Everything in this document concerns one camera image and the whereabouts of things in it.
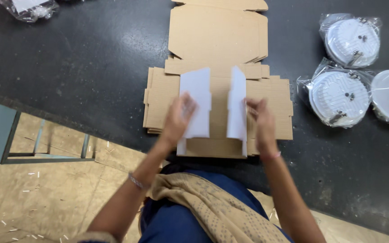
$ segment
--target cardboard box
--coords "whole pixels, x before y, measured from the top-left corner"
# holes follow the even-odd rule
[[[293,107],[289,80],[270,76],[266,57],[267,18],[255,11],[267,9],[263,0],[185,0],[172,9],[169,50],[165,68],[149,68],[145,89],[143,126],[160,133],[171,101],[179,95],[179,75],[209,67],[210,138],[187,140],[186,156],[244,158],[242,143],[226,138],[227,100],[231,68],[237,65],[246,75],[247,97],[267,98],[276,118],[277,139],[292,139]],[[255,147],[256,124],[247,116],[247,152]]]

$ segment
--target black work surface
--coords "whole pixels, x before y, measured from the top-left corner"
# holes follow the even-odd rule
[[[296,96],[295,80],[325,55],[322,13],[383,20],[379,60],[389,69],[389,1],[269,0],[272,75],[291,80],[294,140],[280,149],[308,206],[389,234],[389,125],[369,111],[351,129],[330,128]],[[61,2],[48,21],[26,24],[0,6],[0,104],[147,152],[142,128],[148,67],[168,55],[170,0]],[[173,158],[269,193],[257,159]]]

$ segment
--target beige floor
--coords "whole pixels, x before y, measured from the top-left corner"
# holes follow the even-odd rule
[[[32,152],[40,122],[22,114],[10,151]],[[83,139],[84,134],[78,131],[46,122],[37,152],[79,156]],[[96,162],[0,166],[0,243],[68,242],[64,236],[70,239],[84,232],[144,157],[141,152],[97,138],[91,138],[89,145],[87,156],[95,153]],[[271,221],[279,224],[272,198],[252,193]],[[312,213],[329,243],[389,242],[387,235]],[[135,218],[124,242],[139,240],[137,223]]]

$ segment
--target grey metal frame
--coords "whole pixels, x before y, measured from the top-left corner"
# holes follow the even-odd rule
[[[14,134],[16,133],[17,125],[19,124],[21,112],[17,112],[13,121],[13,125],[7,140],[7,144],[4,150],[3,158],[1,164],[24,164],[24,163],[57,163],[57,162],[82,162],[82,161],[94,161],[95,158],[86,158],[86,148],[89,144],[89,135],[85,134],[84,144],[82,146],[82,151],[80,158],[62,156],[62,155],[53,155],[48,153],[36,153],[38,145],[40,144],[41,134],[43,132],[43,127],[45,125],[45,119],[41,121],[40,129],[35,139],[34,150],[32,153],[10,153],[11,144],[13,143]],[[43,158],[34,158],[34,159],[14,159],[9,157],[43,157]]]

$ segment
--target person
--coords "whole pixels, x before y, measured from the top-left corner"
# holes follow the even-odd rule
[[[224,175],[165,166],[196,103],[188,93],[171,104],[164,129],[137,169],[104,205],[78,242],[121,242],[150,188],[139,218],[139,242],[325,242],[281,157],[274,116],[265,99],[245,99],[256,120],[256,148],[282,229],[269,223],[260,202]]]

